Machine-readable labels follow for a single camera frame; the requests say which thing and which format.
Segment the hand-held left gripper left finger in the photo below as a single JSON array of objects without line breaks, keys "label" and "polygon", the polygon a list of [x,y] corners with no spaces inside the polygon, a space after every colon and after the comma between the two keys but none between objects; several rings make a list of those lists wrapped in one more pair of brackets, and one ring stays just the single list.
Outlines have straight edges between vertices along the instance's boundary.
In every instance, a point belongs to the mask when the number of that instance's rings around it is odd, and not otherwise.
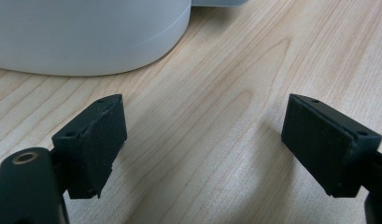
[{"label": "hand-held left gripper left finger", "polygon": [[122,96],[94,101],[52,136],[60,191],[72,199],[99,196],[126,140]]}]

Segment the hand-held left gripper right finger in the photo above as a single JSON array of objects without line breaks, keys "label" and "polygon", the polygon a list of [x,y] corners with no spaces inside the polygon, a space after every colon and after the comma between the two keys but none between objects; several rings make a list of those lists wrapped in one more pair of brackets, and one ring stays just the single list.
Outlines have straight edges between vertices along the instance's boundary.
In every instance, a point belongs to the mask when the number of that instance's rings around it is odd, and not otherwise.
[{"label": "hand-held left gripper right finger", "polygon": [[382,197],[382,136],[317,99],[292,94],[281,140],[325,192]]}]

